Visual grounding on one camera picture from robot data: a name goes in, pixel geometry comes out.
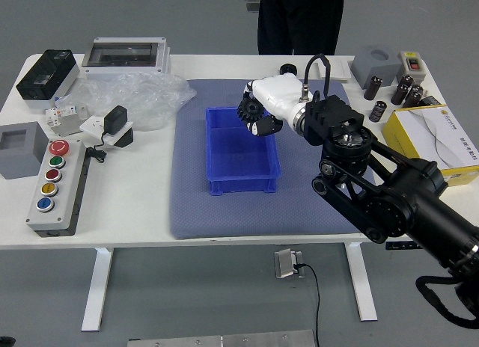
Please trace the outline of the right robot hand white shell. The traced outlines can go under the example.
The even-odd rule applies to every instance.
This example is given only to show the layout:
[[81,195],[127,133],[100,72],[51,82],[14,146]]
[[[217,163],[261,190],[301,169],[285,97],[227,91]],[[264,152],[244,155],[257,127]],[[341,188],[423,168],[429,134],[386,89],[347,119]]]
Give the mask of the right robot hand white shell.
[[292,73],[249,82],[245,86],[237,115],[254,136],[279,132],[285,123],[298,135],[304,135],[309,89]]

